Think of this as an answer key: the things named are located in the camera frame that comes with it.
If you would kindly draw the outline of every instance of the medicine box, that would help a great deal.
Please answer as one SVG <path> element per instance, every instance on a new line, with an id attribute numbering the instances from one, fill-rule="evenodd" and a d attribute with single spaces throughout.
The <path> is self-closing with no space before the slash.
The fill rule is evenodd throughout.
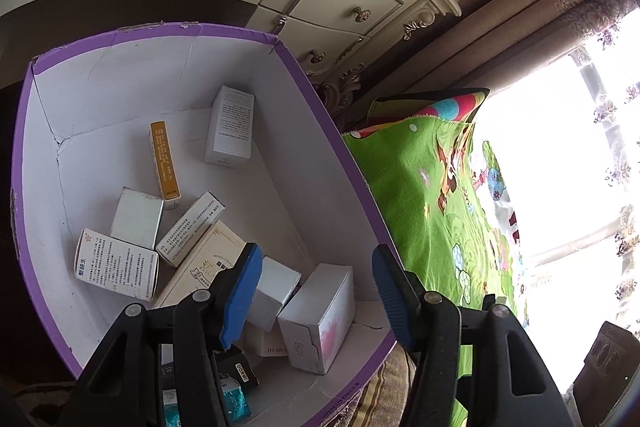
<path id="1" fill-rule="evenodd" d="M 190 293 L 209 289 L 216 274 L 231 268 L 246 245 L 221 221 L 209 228 L 154 301 L 154 308 L 172 306 Z"/>
<path id="2" fill-rule="evenodd" d="M 264 331 L 271 331 L 299 281 L 300 273 L 270 257 L 264 257 L 262 274 L 246 316 L 247 322 Z"/>
<path id="3" fill-rule="evenodd" d="M 259 357 L 286 357 L 287 345 L 284 343 L 280 326 L 276 322 L 267 332 L 247 322 L 244 324 L 242 345 L 247 352 Z"/>
<path id="4" fill-rule="evenodd" d="M 102 288 L 150 301 L 158 279 L 158 254 L 84 229 L 74 261 L 76 277 Z"/>
<path id="5" fill-rule="evenodd" d="M 324 375 L 354 317 L 351 266 L 319 264 L 278 316 L 291 365 Z"/>
<path id="6" fill-rule="evenodd" d="M 204 161 L 236 167 L 251 157 L 254 96 L 222 86 L 213 103 Z"/>
<path id="7" fill-rule="evenodd" d="M 109 235 L 153 250 L 163 205 L 161 198 L 123 187 Z"/>
<path id="8" fill-rule="evenodd" d="M 158 241 L 156 251 L 171 266 L 177 268 L 207 229 L 218 220 L 223 210 L 225 205 L 211 192 L 205 192 Z"/>
<path id="9" fill-rule="evenodd" d="M 180 200 L 180 188 L 178 187 L 178 180 L 175 176 L 174 161 L 171 158 L 169 137 L 166 133 L 164 120 L 151 124 L 149 138 L 151 140 L 151 150 L 154 157 L 154 165 L 156 166 L 156 177 L 158 178 L 160 195 L 164 200 L 164 207 L 175 208 L 178 200 Z"/>

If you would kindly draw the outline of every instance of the patterned curtain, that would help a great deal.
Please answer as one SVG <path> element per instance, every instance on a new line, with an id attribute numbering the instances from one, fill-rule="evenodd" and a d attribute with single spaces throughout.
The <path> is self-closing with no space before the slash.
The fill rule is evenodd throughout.
<path id="1" fill-rule="evenodd" d="M 348 123 L 400 92 L 482 86 L 497 90 L 566 55 L 636 8 L 634 0 L 459 0 L 462 18 L 436 18 L 363 74 Z"/>

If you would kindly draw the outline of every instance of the white cardboard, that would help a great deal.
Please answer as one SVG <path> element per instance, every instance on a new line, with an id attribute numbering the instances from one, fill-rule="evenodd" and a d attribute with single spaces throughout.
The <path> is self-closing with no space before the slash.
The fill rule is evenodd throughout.
<path id="1" fill-rule="evenodd" d="M 319 264 L 278 316 L 291 365 L 324 375 L 355 314 L 351 266 Z"/>
<path id="2" fill-rule="evenodd" d="M 47 331 L 76 376 L 131 298 L 76 279 L 75 246 L 84 227 L 108 232 L 123 185 L 159 196 L 148 147 L 153 121 L 171 129 L 182 193 L 179 208 L 164 213 L 160 236 L 211 190 L 225 202 L 225 224 L 265 255 L 304 276 L 318 263 L 348 264 L 357 298 L 379 299 L 370 269 L 378 240 L 369 217 L 269 38 L 112 35 L 111 44 L 87 44 L 81 54 L 73 45 L 64 48 L 62 61 L 25 82 L 24 137 L 17 135 L 20 183 L 13 188 L 21 195 L 17 216 L 24 216 L 26 238 L 21 264 L 33 265 L 30 291 L 33 296 L 36 283 L 42 293 L 36 308 L 46 307 L 55 329 L 47 323 Z M 241 169 L 202 161 L 212 103 L 223 85 L 255 95 L 252 155 Z M 337 134 L 334 139 L 340 146 Z M 163 271 L 164 280 L 171 276 L 161 266 L 158 291 Z M 384 310 L 375 304 L 366 322 L 356 316 L 326 375 L 300 371 L 284 357 L 258 364 L 260 387 L 247 397 L 254 414 L 248 423 L 316 426 L 353 396 L 376 370 L 380 350 L 393 346 L 380 325 Z"/>
<path id="3" fill-rule="evenodd" d="M 163 207 L 161 198 L 123 187 L 109 235 L 153 250 Z"/>
<path id="4" fill-rule="evenodd" d="M 204 161 L 237 167 L 251 156 L 254 96 L 222 86 L 213 102 Z"/>
<path id="5" fill-rule="evenodd" d="M 277 322 L 269 332 L 246 322 L 244 323 L 242 339 L 242 349 L 251 351 L 259 357 L 287 356 L 287 345 L 284 343 L 284 338 Z"/>
<path id="6" fill-rule="evenodd" d="M 300 273 L 270 257 L 262 259 L 262 274 L 249 306 L 247 322 L 271 331 L 278 314 L 300 281 Z"/>
<path id="7" fill-rule="evenodd" d="M 158 280 L 158 254 L 84 229 L 74 261 L 76 277 L 110 291 L 150 301 Z"/>
<path id="8" fill-rule="evenodd" d="M 167 263 L 177 268 L 223 210 L 225 205 L 211 192 L 205 192 L 158 241 L 156 251 Z"/>
<path id="9" fill-rule="evenodd" d="M 196 290 L 209 289 L 219 272 L 236 263 L 244 245 L 221 221 L 209 227 L 156 297 L 154 308 L 172 306 Z"/>

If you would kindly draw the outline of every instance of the pillow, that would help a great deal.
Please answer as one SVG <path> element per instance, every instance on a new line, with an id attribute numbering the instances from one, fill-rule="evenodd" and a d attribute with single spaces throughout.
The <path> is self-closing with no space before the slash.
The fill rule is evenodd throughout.
<path id="1" fill-rule="evenodd" d="M 373 120 L 386 120 L 384 122 L 378 122 L 377 124 L 369 125 L 361 130 L 351 131 L 351 136 L 356 138 L 366 138 L 375 131 L 379 131 L 380 129 L 384 129 L 386 127 L 390 127 L 393 124 L 398 123 L 405 118 L 409 118 L 411 116 L 437 116 L 438 118 L 442 118 L 443 120 L 449 121 L 459 121 L 465 123 L 471 123 L 478 112 L 478 109 L 482 105 L 482 102 L 486 99 L 487 94 L 489 93 L 488 89 L 472 89 L 472 92 L 458 94 L 452 98 L 446 98 L 444 100 L 438 100 L 437 102 L 430 103 L 426 107 L 418 109 L 416 112 L 408 114 L 406 116 L 398 116 L 395 118 L 391 118 L 390 116 L 375 116 Z M 376 100 L 371 107 L 374 107 L 374 104 L 378 102 L 376 108 L 382 110 L 382 112 L 386 112 L 387 115 L 390 114 L 392 109 L 398 110 L 402 108 L 402 112 L 407 110 L 409 107 L 416 107 L 417 105 L 424 106 L 424 100 L 417 99 L 409 99 L 409 100 L 386 100 L 384 102 L 379 102 Z"/>
<path id="2" fill-rule="evenodd" d="M 441 104 L 431 109 L 428 114 L 439 116 L 444 120 L 471 122 L 488 95 L 489 89 L 469 87 L 465 89 L 412 92 L 378 98 L 369 107 L 367 127 L 395 122 L 402 120 L 402 118 L 421 114 L 423 110 L 436 103 Z"/>

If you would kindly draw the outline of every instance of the ornate carving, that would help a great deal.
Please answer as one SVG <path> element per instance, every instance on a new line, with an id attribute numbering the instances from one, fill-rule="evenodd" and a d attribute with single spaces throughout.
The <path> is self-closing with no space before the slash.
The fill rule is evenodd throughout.
<path id="1" fill-rule="evenodd" d="M 351 50 L 354 49 L 354 47 L 356 46 L 356 44 L 360 44 L 362 41 L 364 40 L 363 37 L 360 37 L 357 41 L 355 41 L 353 44 L 351 44 L 348 48 L 346 48 L 338 58 L 336 58 L 335 63 L 337 64 L 338 62 L 340 62 L 344 57 L 346 57 L 347 55 L 349 55 L 351 53 Z"/>
<path id="2" fill-rule="evenodd" d="M 433 21 L 436 20 L 436 14 L 431 10 L 425 10 L 418 13 L 418 20 L 407 22 L 404 24 L 404 36 L 402 39 L 407 41 L 411 38 L 411 33 L 419 30 L 421 28 L 426 28 L 427 26 L 433 24 Z"/>
<path id="3" fill-rule="evenodd" d="M 359 64 L 343 73 L 336 83 L 323 82 L 314 86 L 330 115 L 336 116 L 353 102 L 353 91 L 360 89 L 360 73 L 364 64 Z"/>

